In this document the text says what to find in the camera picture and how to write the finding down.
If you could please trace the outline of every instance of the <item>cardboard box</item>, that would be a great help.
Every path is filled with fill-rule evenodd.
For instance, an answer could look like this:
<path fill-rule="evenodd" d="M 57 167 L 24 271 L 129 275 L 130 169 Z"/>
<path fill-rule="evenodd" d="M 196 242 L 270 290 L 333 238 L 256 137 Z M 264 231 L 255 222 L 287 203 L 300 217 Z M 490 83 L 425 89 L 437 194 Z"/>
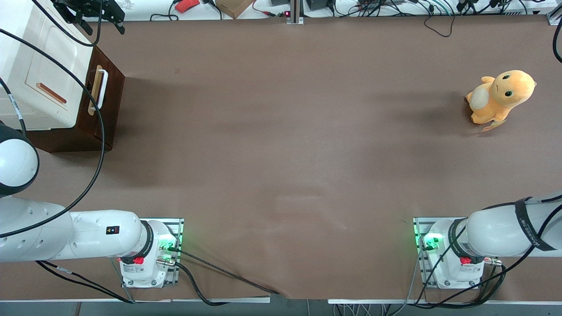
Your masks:
<path fill-rule="evenodd" d="M 247 7 L 252 4 L 253 0 L 216 0 L 216 7 L 224 14 L 236 19 Z"/>

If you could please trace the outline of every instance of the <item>wooden cabinet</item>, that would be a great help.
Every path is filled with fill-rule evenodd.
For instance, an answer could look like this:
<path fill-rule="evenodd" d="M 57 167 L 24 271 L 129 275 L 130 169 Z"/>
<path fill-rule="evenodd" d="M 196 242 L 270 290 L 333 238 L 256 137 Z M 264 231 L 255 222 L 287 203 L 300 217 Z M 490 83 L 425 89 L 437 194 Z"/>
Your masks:
<path fill-rule="evenodd" d="M 86 87 L 90 91 L 92 87 L 96 86 L 94 79 L 98 65 L 108 72 L 101 115 L 106 134 L 105 149 L 109 151 L 113 149 L 125 76 L 98 47 L 94 47 L 86 77 Z M 28 138 L 35 147 L 47 152 L 99 151 L 102 146 L 101 127 L 98 116 L 95 113 L 94 115 L 88 113 L 89 104 L 90 99 L 83 93 L 74 127 L 31 130 L 28 131 Z"/>

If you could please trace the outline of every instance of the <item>connector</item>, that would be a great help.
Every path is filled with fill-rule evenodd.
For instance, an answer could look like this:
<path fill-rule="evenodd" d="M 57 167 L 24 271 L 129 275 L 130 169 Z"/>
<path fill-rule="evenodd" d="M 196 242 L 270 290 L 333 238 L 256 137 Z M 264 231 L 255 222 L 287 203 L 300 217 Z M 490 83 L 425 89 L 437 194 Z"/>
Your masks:
<path fill-rule="evenodd" d="M 501 267 L 501 265 L 503 264 L 503 262 L 501 262 L 500 259 L 496 259 L 496 258 L 484 258 L 484 263 L 485 264 L 489 264 L 489 265 L 493 265 L 495 267 Z"/>
<path fill-rule="evenodd" d="M 156 258 L 156 263 L 157 264 L 163 264 L 163 265 L 167 265 L 170 267 L 175 266 L 175 259 L 172 258 L 165 258 L 165 257 L 157 257 Z"/>
<path fill-rule="evenodd" d="M 178 248 L 176 248 L 176 247 L 171 247 L 171 246 L 165 247 L 165 248 L 163 248 L 163 249 L 165 249 L 165 250 L 167 250 L 167 251 L 171 251 L 171 252 L 179 252 L 179 249 L 178 249 Z"/>

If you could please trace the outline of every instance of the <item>red button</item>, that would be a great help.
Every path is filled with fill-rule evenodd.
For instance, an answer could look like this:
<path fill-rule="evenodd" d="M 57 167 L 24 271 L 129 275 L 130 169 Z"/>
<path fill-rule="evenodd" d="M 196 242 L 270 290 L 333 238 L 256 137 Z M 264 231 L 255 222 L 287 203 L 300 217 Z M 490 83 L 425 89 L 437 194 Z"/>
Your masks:
<path fill-rule="evenodd" d="M 470 264 L 470 263 L 472 263 L 472 260 L 469 257 L 460 258 L 460 264 Z"/>

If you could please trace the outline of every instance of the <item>brown table surface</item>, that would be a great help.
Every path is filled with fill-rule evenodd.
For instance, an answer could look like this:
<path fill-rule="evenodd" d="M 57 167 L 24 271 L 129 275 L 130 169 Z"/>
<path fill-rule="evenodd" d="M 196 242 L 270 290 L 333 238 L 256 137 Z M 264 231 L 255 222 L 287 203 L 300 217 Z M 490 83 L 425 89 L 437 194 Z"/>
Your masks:
<path fill-rule="evenodd" d="M 413 217 L 550 193 L 562 173 L 562 65 L 545 17 L 458 17 L 450 38 L 422 22 L 135 22 L 124 36 L 104 25 L 100 47 L 127 80 L 115 149 L 75 209 L 184 217 L 184 249 L 290 298 L 404 298 Z M 449 22 L 429 23 L 448 31 Z M 480 77 L 512 69 L 533 76 L 534 95 L 476 134 L 463 97 Z M 20 196 L 66 205 L 98 153 L 40 158 Z M 123 293 L 106 258 L 61 265 Z M 559 265 L 526 260 L 495 299 L 560 301 Z M 35 263 L 0 271 L 3 300 L 105 298 Z M 193 273 L 208 297 L 264 294 Z M 133 295 L 195 297 L 183 275 Z"/>

